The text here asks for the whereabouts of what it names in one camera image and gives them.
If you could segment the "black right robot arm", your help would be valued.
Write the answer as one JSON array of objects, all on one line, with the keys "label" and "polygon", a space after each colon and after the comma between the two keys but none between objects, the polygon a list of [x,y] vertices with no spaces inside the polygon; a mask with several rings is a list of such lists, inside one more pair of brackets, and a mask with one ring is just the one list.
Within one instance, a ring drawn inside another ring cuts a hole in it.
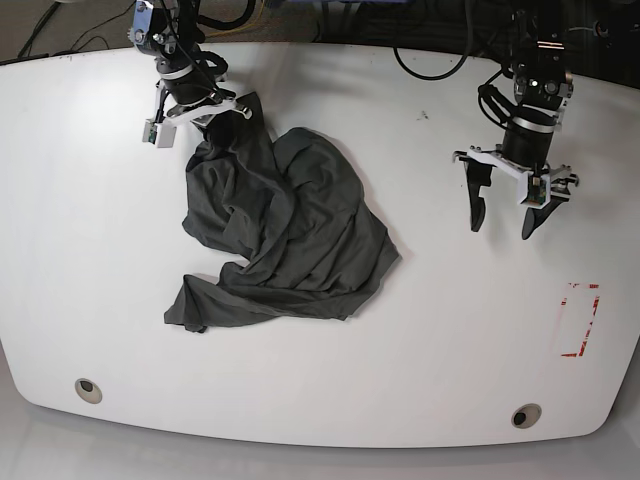
[{"label": "black right robot arm", "polygon": [[140,53],[152,56],[159,81],[154,114],[145,120],[142,141],[157,148],[171,148],[177,127],[191,123],[203,130],[214,117],[235,112],[252,117],[236,94],[219,86],[228,63],[204,51],[202,27],[221,33],[239,28],[250,19],[256,3],[249,1],[240,17],[221,21],[202,15],[198,1],[137,1],[129,39]]}]

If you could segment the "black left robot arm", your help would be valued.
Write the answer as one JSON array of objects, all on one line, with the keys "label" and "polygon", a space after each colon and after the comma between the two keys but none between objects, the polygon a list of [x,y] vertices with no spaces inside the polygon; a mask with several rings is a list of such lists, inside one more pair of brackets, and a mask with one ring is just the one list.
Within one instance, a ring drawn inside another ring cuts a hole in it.
[{"label": "black left robot arm", "polygon": [[565,65],[559,1],[515,1],[516,37],[501,70],[478,87],[481,112],[504,132],[493,149],[471,146],[453,158],[464,164],[470,228],[480,230],[486,214],[481,189],[499,170],[517,183],[517,203],[527,208],[521,238],[527,240],[571,197],[579,176],[569,165],[548,161],[554,133],[574,91]]}]

